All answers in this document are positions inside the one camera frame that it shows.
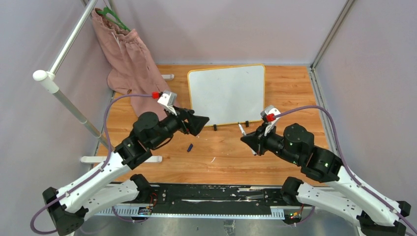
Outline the yellow framed whiteboard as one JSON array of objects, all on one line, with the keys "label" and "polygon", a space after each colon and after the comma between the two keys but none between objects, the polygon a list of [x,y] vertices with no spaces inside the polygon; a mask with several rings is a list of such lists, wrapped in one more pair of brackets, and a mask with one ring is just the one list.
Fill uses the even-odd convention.
[{"label": "yellow framed whiteboard", "polygon": [[209,117],[207,126],[260,121],[265,73],[263,64],[191,70],[187,74],[191,108]]}]

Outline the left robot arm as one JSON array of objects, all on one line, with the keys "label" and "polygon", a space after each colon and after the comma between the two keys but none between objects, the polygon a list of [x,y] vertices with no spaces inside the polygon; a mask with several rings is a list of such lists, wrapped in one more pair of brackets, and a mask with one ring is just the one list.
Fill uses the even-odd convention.
[{"label": "left robot arm", "polygon": [[154,112],[141,114],[133,123],[133,129],[115,150],[93,169],[72,183],[55,189],[49,187],[42,196],[49,216],[58,235],[66,236],[77,229],[97,212],[118,203],[136,200],[145,203],[150,199],[152,188],[143,175],[134,175],[132,180],[119,188],[106,185],[119,176],[134,170],[167,144],[177,131],[197,136],[209,118],[194,114],[193,110],[174,107],[159,120]]}]

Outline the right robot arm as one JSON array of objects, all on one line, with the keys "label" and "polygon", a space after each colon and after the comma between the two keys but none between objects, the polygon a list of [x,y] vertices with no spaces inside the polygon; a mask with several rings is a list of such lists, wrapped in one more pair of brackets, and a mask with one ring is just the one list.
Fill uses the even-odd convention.
[{"label": "right robot arm", "polygon": [[368,193],[365,183],[354,182],[340,157],[328,149],[314,144],[314,135],[303,126],[294,123],[278,135],[275,129],[266,133],[262,124],[254,132],[241,137],[258,155],[270,151],[279,158],[300,167],[309,179],[325,183],[342,194],[336,196],[310,184],[288,177],[281,188],[281,199],[287,205],[307,204],[326,210],[359,227],[366,236],[404,236],[406,226],[400,217],[410,214],[406,201],[394,201],[387,197],[386,206]]}]

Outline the pink cloth garment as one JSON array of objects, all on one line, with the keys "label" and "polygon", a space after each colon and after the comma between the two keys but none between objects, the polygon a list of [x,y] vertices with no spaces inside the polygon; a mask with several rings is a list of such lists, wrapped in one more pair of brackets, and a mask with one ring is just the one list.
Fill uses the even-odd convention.
[{"label": "pink cloth garment", "polygon": [[112,67],[107,78],[110,89],[127,95],[136,116],[154,112],[160,119],[167,115],[179,115],[179,104],[174,99],[160,104],[152,97],[153,92],[170,91],[151,53],[135,29],[122,29],[116,23],[99,14],[92,13],[92,25],[101,49]]}]

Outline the green clothes hanger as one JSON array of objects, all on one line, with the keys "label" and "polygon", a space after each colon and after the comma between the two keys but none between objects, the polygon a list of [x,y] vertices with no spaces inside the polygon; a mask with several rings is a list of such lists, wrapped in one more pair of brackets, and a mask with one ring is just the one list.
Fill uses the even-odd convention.
[{"label": "green clothes hanger", "polygon": [[111,8],[106,6],[103,9],[96,9],[96,13],[104,16],[107,20],[117,25],[120,29],[131,31],[131,29],[121,21],[118,15]]}]

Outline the metal clothes rack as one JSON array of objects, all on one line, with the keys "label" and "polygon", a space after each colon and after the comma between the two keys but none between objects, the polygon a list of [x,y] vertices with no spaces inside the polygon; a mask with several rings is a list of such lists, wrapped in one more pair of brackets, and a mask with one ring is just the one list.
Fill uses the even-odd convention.
[{"label": "metal clothes rack", "polygon": [[[51,69],[85,7],[78,0],[36,0],[33,22],[34,69]],[[103,114],[113,92],[107,85],[110,65],[97,40],[91,19],[81,27],[55,78],[63,95],[95,127],[102,128]],[[36,137],[33,154],[46,166],[80,167],[83,156],[95,154],[98,140],[75,116],[41,85],[30,109]]]}]

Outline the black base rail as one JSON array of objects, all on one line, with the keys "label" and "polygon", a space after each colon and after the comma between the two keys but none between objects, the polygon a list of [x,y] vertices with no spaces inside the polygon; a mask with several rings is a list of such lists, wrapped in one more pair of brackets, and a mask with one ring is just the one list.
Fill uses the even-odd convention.
[{"label": "black base rail", "polygon": [[128,220],[146,218],[264,219],[298,223],[312,207],[287,203],[280,186],[155,183],[153,198],[131,200],[100,211]]}]

